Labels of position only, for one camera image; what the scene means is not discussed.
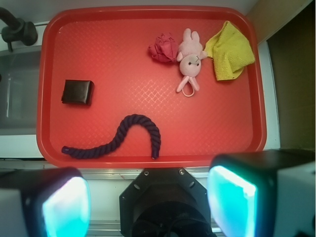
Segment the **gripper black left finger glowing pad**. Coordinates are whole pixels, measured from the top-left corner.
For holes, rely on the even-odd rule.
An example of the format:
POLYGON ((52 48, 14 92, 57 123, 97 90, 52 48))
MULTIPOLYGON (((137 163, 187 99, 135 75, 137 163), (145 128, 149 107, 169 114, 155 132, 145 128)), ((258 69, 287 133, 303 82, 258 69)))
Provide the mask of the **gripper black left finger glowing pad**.
POLYGON ((84 237, 91 198, 79 170, 53 168, 0 173, 2 237, 84 237))

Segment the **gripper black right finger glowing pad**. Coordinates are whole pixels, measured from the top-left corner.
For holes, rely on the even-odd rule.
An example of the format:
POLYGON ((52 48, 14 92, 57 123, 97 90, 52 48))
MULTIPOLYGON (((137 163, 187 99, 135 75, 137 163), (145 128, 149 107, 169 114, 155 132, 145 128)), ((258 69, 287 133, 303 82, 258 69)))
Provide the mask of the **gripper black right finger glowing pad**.
POLYGON ((216 156, 207 178, 213 219, 228 237, 313 237, 316 154, 301 149, 216 156))

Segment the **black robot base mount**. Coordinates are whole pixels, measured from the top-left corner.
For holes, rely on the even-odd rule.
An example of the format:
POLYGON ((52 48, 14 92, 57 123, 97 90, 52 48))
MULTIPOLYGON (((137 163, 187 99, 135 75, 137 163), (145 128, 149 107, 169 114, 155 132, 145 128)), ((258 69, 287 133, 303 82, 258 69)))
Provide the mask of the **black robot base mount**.
POLYGON ((184 168, 144 169, 119 196, 124 237, 213 237, 206 188, 184 168))

